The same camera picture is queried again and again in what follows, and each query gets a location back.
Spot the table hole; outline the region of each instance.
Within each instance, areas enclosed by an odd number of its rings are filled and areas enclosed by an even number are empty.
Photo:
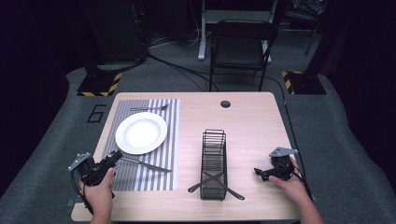
[[[230,101],[221,101],[220,105],[224,108],[228,108],[231,106]]]

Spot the silver utensil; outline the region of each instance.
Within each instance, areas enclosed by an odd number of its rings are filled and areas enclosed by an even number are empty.
[[[158,107],[135,107],[135,108],[131,108],[130,111],[136,111],[136,110],[165,110],[168,107],[169,107],[169,104],[158,106]]]
[[[142,165],[142,166],[148,168],[149,170],[153,170],[153,171],[166,172],[166,173],[172,172],[171,170],[167,170],[167,169],[164,169],[162,167],[158,167],[158,166],[155,166],[155,165],[147,164],[147,163],[142,162],[142,161],[136,161],[136,160],[132,160],[132,159],[124,158],[124,157],[122,157],[121,160],[130,161],[130,162]]]
[[[206,180],[204,180],[204,181],[202,181],[202,182],[200,182],[200,183],[198,183],[198,184],[192,186],[191,188],[187,189],[187,191],[188,191],[189,193],[193,193],[196,189],[198,189],[199,187],[201,187],[201,186],[204,185],[205,183],[207,183],[207,182],[209,182],[209,181],[211,181],[211,180],[213,180],[213,179],[216,179],[216,178],[221,177],[222,174],[223,174],[223,172],[221,172],[221,173],[219,173],[219,174],[217,174],[217,175],[212,175],[210,178],[208,178],[208,179],[206,179]]]
[[[207,176],[210,177],[210,179],[213,179],[214,181],[218,182],[218,184],[220,184],[222,187],[224,187],[224,189],[226,189],[228,192],[230,192],[235,198],[239,199],[239,200],[245,200],[245,197],[238,194],[237,192],[233,191],[232,189],[228,188],[225,184],[223,184],[222,182],[220,182],[218,180],[218,177],[215,177],[215,175],[210,175],[207,172],[203,171],[202,173],[206,174]]]

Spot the fork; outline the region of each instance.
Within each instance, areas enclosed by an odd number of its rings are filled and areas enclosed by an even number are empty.
[[[136,110],[165,110],[168,108],[169,104],[158,106],[158,107],[135,107],[131,108],[130,111],[136,111]]]

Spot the hand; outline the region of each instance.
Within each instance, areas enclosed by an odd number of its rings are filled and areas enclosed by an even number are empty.
[[[84,183],[79,181],[79,188],[93,210],[91,223],[110,223],[113,200],[111,194],[111,180],[114,176],[114,168],[109,168],[104,179],[98,186],[84,187]]]
[[[294,173],[299,174],[297,161],[291,158],[291,162],[293,163]],[[270,175],[268,179],[283,189],[285,194],[295,203],[299,203],[305,200],[310,200],[308,195],[306,194],[305,186],[300,178],[296,175],[291,175],[291,178],[288,181],[281,180],[276,176]]]

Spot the yellow and black tape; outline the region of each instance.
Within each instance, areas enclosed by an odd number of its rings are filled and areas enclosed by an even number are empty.
[[[304,72],[298,72],[298,71],[282,71],[282,77],[283,80],[285,81],[286,89],[288,89],[289,94],[294,94],[294,89],[293,86],[291,85],[290,81],[290,76],[289,74],[303,74]]]
[[[118,74],[114,77],[108,91],[79,91],[78,96],[111,96],[119,85],[121,77],[122,74]]]

